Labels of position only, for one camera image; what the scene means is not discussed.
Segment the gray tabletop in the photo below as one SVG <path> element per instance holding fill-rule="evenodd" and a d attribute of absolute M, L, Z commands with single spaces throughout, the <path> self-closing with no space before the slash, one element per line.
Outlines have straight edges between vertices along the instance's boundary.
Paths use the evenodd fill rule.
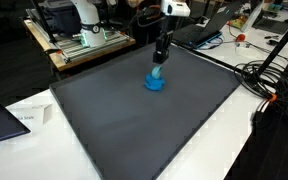
<path fill-rule="evenodd" d="M 157 178 L 239 85 L 232 72 L 170 47 L 166 84 L 150 91 L 153 52 L 150 45 L 51 85 L 103 179 Z"/>

